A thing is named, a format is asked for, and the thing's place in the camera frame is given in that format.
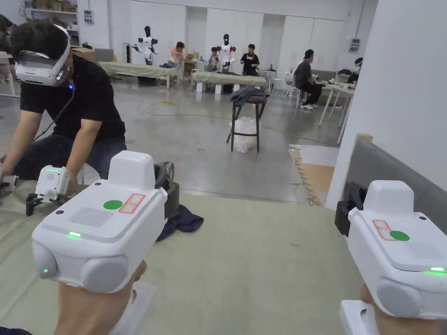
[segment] black cable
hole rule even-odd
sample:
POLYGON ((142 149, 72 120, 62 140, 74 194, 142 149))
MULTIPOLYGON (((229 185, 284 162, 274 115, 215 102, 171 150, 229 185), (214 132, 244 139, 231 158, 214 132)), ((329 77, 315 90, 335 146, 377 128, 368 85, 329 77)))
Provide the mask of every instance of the black cable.
POLYGON ((38 136, 36 137, 33 142, 35 142, 39 137, 45 135, 45 133, 51 128, 51 126, 60 118, 60 116, 62 115, 62 113, 65 111, 65 109, 67 109, 68 105, 73 101, 73 98, 75 97, 75 85, 74 83, 70 82, 70 85, 68 87, 72 88, 72 97, 70 98, 70 100, 65 104, 65 106, 60 110, 58 116, 56 116, 56 118, 53 120, 52 123, 50 123, 50 125, 38 136))

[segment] vr headset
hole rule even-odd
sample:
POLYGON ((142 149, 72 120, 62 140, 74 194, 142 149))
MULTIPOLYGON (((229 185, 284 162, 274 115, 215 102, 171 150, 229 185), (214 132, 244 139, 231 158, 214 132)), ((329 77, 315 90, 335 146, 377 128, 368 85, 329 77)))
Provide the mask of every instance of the vr headset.
POLYGON ((44 86, 59 86, 65 82, 63 80, 66 69, 64 64, 70 54, 70 36, 64 28, 55 26, 67 35, 67 47, 63 55, 54 60, 39 52, 22 51, 20 62, 16 62, 16 75, 21 81, 44 86))

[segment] hand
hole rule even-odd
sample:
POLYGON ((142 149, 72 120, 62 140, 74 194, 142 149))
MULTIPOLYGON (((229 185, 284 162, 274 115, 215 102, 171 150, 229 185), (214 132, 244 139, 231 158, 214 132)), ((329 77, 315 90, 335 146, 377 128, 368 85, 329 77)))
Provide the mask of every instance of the hand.
POLYGON ((74 194, 78 190, 78 177, 70 172, 70 180, 68 181, 67 197, 74 194))
POLYGON ((59 284, 59 321, 55 335, 108 335, 122 317, 132 285, 146 272, 143 261, 130 282, 115 293, 92 293, 59 284))
POLYGON ((362 287, 360 298, 375 308, 375 322, 380 335, 441 335, 441 320, 396 318, 382 312, 374 303, 366 285, 362 287))

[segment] blue cloth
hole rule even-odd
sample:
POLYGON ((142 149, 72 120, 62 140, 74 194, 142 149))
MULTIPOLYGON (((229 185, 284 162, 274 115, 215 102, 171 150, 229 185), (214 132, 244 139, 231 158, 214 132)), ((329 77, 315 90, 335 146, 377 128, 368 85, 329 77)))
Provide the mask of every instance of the blue cloth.
MULTIPOLYGON (((13 174, 23 180, 38 180, 40 171, 46 165, 57 168, 67 166, 73 140, 58 134, 31 143, 13 174)), ((113 156, 127 150, 121 139, 103 139, 93 144, 87 164, 93 167, 102 179, 109 176, 110 161, 113 156)))
POLYGON ((203 218, 192 214, 185 206, 179 205, 175 214, 171 216, 164 225, 163 231, 157 238, 157 242, 171 236, 176 230, 184 233, 192 233, 198 230, 203 224, 203 218))
POLYGON ((0 327, 0 335, 32 335, 23 329, 8 329, 0 327))

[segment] white wall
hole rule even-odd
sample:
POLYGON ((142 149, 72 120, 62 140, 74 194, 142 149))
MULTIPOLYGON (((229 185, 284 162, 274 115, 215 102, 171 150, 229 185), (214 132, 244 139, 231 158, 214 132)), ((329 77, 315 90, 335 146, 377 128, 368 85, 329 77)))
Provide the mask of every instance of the white wall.
POLYGON ((129 43, 131 46, 137 41, 131 41, 131 24, 128 18, 131 17, 130 1, 111 0, 111 28, 112 28, 112 47, 118 62, 126 62, 123 55, 123 43, 129 43))
POLYGON ((262 70, 269 68, 270 64, 273 64, 275 70, 278 69, 285 19, 286 17, 284 15, 264 15, 261 45, 255 45, 255 53, 259 57, 259 62, 261 63, 260 69, 262 70))
POLYGON ((357 133, 447 191, 445 13, 444 0, 379 2, 326 207, 340 198, 357 133))
POLYGON ((205 38, 207 35, 207 9, 201 7, 186 8, 186 52, 191 54, 198 52, 203 59, 208 59, 211 50, 205 50, 205 38))
POLYGON ((346 20, 352 0, 139 0, 183 6, 346 20))
POLYGON ((25 23, 25 16, 22 12, 23 0, 0 0, 0 14, 5 15, 12 23, 21 25, 25 23))
MULTIPOLYGON (((111 47, 109 31, 109 6, 107 4, 108 0, 78 0, 78 13, 80 14, 81 18, 84 17, 84 10, 86 9, 92 10, 94 15, 94 24, 89 24, 84 22, 84 20, 79 20, 81 43, 87 42, 89 45, 96 48, 107 49, 111 47)), ((127 21, 127 23, 123 22, 123 24, 130 25, 129 17, 123 16, 122 19, 127 21)))
POLYGON ((354 0, 351 7, 351 15, 346 21, 346 30, 342 44, 340 45, 340 54, 338 59, 337 69, 356 69, 354 61, 358 57, 365 55, 366 46, 368 43, 368 36, 371 30, 372 22, 374 20, 375 8, 379 0, 354 0), (349 47, 351 45, 351 39, 356 38, 355 33, 357 31, 357 38, 360 38, 360 47, 357 52, 350 52, 349 47))

